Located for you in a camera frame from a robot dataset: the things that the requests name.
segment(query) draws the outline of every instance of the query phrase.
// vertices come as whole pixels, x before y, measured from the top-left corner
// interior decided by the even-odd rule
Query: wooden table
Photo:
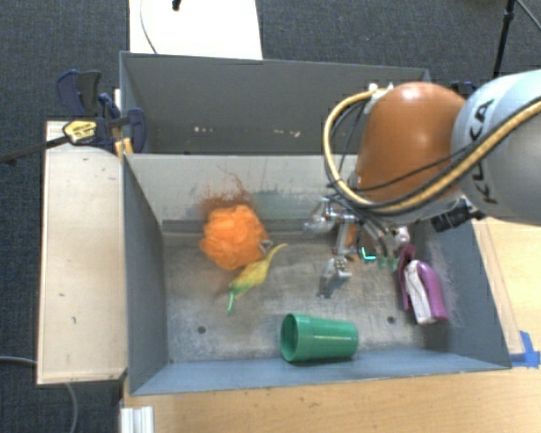
[[[515,319],[541,352],[541,228],[486,223]],[[124,391],[125,406],[154,407],[160,433],[541,432],[541,366],[233,392]]]

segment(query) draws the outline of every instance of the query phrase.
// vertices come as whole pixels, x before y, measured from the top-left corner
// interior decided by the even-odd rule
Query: white paper
[[[141,0],[130,0],[130,50],[152,53],[141,23]],[[254,0],[142,0],[142,19],[159,54],[262,59]]]

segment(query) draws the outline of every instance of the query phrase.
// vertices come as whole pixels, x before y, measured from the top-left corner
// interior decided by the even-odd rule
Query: dark carpet
[[[541,0],[523,0],[541,22]],[[267,59],[428,68],[448,84],[491,77],[507,0],[257,0]],[[0,0],[0,153],[35,144],[64,115],[54,82],[103,72],[118,86],[128,49],[127,0]],[[541,34],[516,7],[502,69],[541,67]],[[41,156],[0,166],[0,355],[35,357],[41,250]],[[1,431],[67,431],[63,389],[38,389],[24,367],[0,366]],[[75,385],[81,432],[116,431],[118,383]]]

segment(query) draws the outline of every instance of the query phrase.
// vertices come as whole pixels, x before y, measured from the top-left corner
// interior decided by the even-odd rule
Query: orange mesh sponge
[[[260,260],[263,252],[259,244],[269,238],[254,211],[245,205],[213,210],[204,231],[205,238],[198,246],[227,271]]]

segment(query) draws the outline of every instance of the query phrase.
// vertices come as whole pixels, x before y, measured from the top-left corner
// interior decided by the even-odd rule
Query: green cup
[[[352,322],[290,313],[280,327],[280,351],[290,363],[349,357],[358,345]]]

